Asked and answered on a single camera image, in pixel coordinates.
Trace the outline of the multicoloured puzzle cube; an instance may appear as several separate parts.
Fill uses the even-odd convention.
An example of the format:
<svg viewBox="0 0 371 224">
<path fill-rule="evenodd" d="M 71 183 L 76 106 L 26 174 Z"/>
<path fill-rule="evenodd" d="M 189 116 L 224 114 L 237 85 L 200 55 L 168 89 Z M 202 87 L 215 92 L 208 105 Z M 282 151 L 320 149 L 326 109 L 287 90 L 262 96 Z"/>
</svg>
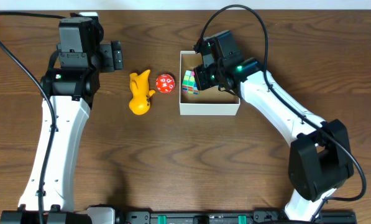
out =
<svg viewBox="0 0 371 224">
<path fill-rule="evenodd" d="M 185 75 L 183 77 L 183 82 L 181 84 L 181 89 L 185 93 L 189 93 L 192 95 L 198 95 L 199 90 L 197 88 L 197 84 L 195 81 L 195 73 L 191 70 L 186 70 Z"/>
</svg>

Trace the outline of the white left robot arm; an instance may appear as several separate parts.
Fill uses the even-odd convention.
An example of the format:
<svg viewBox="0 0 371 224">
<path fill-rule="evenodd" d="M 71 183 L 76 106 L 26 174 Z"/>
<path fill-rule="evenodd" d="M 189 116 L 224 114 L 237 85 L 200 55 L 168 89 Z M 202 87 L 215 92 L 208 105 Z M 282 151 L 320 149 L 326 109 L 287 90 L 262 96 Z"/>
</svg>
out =
<svg viewBox="0 0 371 224">
<path fill-rule="evenodd" d="M 99 89 L 99 74 L 123 68 L 121 44 L 102 42 L 96 12 L 73 13 L 59 23 L 60 42 L 41 79 L 42 128 L 29 181 L 18 208 L 0 223 L 119 223 L 108 205 L 74 211 L 73 179 L 81 135 Z"/>
</svg>

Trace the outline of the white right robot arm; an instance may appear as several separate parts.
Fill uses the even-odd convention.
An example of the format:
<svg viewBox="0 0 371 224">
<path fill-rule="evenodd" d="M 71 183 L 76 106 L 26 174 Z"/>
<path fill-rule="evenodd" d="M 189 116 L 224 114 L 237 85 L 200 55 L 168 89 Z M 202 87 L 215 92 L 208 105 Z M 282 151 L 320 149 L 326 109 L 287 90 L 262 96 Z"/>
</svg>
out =
<svg viewBox="0 0 371 224">
<path fill-rule="evenodd" d="M 285 206 L 287 218 L 317 218 L 324 200 L 354 174 L 346 127 L 300 105 L 258 60 L 244 58 L 230 31 L 200 38 L 193 48 L 202 57 L 194 69 L 198 89 L 217 86 L 233 92 L 259 110 L 288 143 L 288 176 L 294 191 Z"/>
</svg>

